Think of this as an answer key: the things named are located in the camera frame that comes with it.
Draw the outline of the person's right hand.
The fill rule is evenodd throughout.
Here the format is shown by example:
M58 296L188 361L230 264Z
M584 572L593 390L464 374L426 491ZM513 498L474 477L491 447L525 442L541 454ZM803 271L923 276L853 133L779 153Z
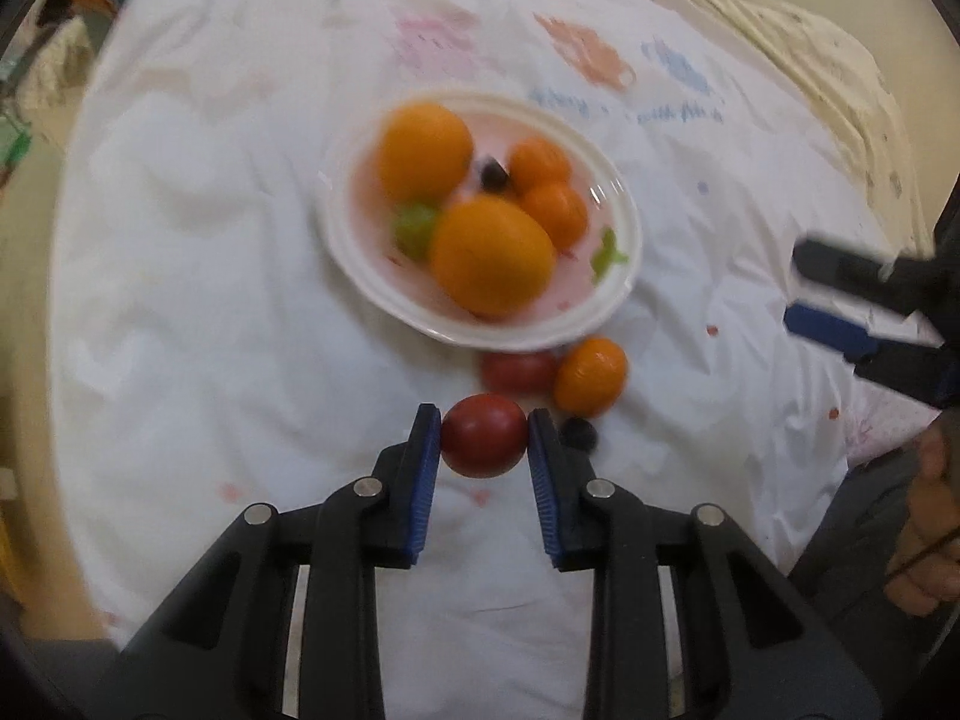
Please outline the person's right hand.
M916 450L918 472L908 486L907 523L887 566L892 578L885 585L885 595L910 616L928 616L942 603L958 600L958 541L942 544L908 569L905 564L958 527L958 500L947 483L949 441L939 421L918 437Z

